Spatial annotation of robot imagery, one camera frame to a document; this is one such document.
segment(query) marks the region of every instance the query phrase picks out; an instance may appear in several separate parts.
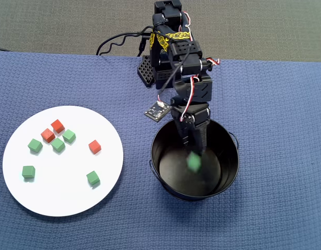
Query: white wire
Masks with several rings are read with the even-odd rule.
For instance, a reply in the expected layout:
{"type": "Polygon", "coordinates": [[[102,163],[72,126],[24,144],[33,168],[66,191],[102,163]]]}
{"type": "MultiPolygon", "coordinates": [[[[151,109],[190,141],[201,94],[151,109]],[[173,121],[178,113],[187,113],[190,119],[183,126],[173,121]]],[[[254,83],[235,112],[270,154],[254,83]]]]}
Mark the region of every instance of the white wire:
{"type": "Polygon", "coordinates": [[[208,59],[207,58],[207,61],[210,61],[214,66],[215,65],[219,65],[221,63],[221,61],[219,60],[219,58],[217,59],[217,61],[213,60],[213,59],[208,59]]]}
{"type": "Polygon", "coordinates": [[[182,112],[182,115],[180,117],[180,121],[181,122],[183,121],[183,117],[184,117],[185,113],[187,112],[187,110],[189,108],[189,105],[191,103],[193,95],[194,95],[194,77],[190,77],[190,97],[188,99],[188,102],[187,102],[187,105],[185,107],[185,110],[182,112]]]}
{"type": "Polygon", "coordinates": [[[188,24],[186,24],[186,27],[188,28],[188,30],[189,30],[189,36],[190,36],[190,41],[192,42],[192,35],[191,35],[191,30],[190,30],[190,16],[189,16],[189,14],[187,13],[187,12],[183,12],[186,16],[187,16],[187,18],[188,18],[188,24]]]}

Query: gray carpet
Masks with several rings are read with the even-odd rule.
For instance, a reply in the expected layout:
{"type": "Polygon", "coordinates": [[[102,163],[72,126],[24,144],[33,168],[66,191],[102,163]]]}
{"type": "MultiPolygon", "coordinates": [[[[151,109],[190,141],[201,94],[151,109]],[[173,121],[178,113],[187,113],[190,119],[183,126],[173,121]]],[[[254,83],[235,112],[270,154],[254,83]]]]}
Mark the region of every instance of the gray carpet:
{"type": "MultiPolygon", "coordinates": [[[[20,52],[95,54],[106,38],[152,24],[153,2],[0,0],[0,47],[20,52]]],[[[321,61],[321,0],[182,3],[206,56],[321,61]]],[[[139,39],[127,39],[111,55],[135,56],[138,45],[139,39]]]]}

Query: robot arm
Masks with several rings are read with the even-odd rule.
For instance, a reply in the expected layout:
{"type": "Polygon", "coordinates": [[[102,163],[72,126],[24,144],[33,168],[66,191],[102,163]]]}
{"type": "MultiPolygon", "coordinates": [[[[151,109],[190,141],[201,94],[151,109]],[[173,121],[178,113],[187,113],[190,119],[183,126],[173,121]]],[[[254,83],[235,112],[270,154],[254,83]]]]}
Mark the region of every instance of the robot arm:
{"type": "Polygon", "coordinates": [[[207,70],[212,70],[213,62],[202,57],[189,27],[190,17],[182,11],[179,0],[155,2],[152,21],[150,64],[156,88],[176,90],[178,96],[171,99],[171,115],[179,135],[189,151],[202,155],[207,147],[212,92],[207,70]],[[173,79],[165,85],[180,63],[173,79]]]}

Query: blue fabric table cover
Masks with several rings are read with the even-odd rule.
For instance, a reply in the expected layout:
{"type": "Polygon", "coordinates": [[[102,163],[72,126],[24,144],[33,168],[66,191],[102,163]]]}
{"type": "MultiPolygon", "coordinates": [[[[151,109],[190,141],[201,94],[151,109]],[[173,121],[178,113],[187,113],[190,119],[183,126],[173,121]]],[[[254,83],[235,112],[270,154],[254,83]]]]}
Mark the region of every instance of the blue fabric table cover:
{"type": "MultiPolygon", "coordinates": [[[[212,119],[237,135],[240,170],[220,195],[189,203],[149,169],[157,90],[140,58],[0,52],[0,249],[321,249],[321,63],[223,60],[212,119]],[[120,179],[98,205],[52,218],[28,211],[2,173],[5,146],[30,116],[90,108],[118,131],[120,179]]],[[[169,101],[168,90],[162,96],[169,101]]]]}

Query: green cube in gripper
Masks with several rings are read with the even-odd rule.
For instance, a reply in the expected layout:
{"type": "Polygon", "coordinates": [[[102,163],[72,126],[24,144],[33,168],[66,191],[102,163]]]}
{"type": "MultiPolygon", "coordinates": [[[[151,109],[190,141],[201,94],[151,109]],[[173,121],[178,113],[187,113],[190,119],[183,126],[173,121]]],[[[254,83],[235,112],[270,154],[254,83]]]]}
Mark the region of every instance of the green cube in gripper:
{"type": "Polygon", "coordinates": [[[76,139],[76,134],[68,129],[64,134],[63,138],[66,142],[72,143],[76,139]]]}
{"type": "Polygon", "coordinates": [[[21,175],[24,178],[34,178],[35,168],[33,166],[23,166],[23,172],[21,175]]]}
{"type": "Polygon", "coordinates": [[[197,171],[201,167],[201,157],[195,154],[193,151],[191,151],[187,157],[187,166],[189,170],[191,170],[194,173],[197,173],[197,171]]]}
{"type": "Polygon", "coordinates": [[[95,171],[92,171],[91,173],[87,174],[86,176],[87,176],[87,179],[91,185],[94,185],[100,181],[99,177],[95,171]]]}
{"type": "Polygon", "coordinates": [[[42,148],[42,143],[37,141],[36,139],[32,139],[31,142],[29,143],[28,147],[30,150],[38,153],[40,149],[42,148]]]}
{"type": "Polygon", "coordinates": [[[66,147],[65,143],[59,138],[56,138],[55,140],[53,140],[52,146],[53,146],[53,149],[55,149],[57,152],[61,152],[66,147]]]}

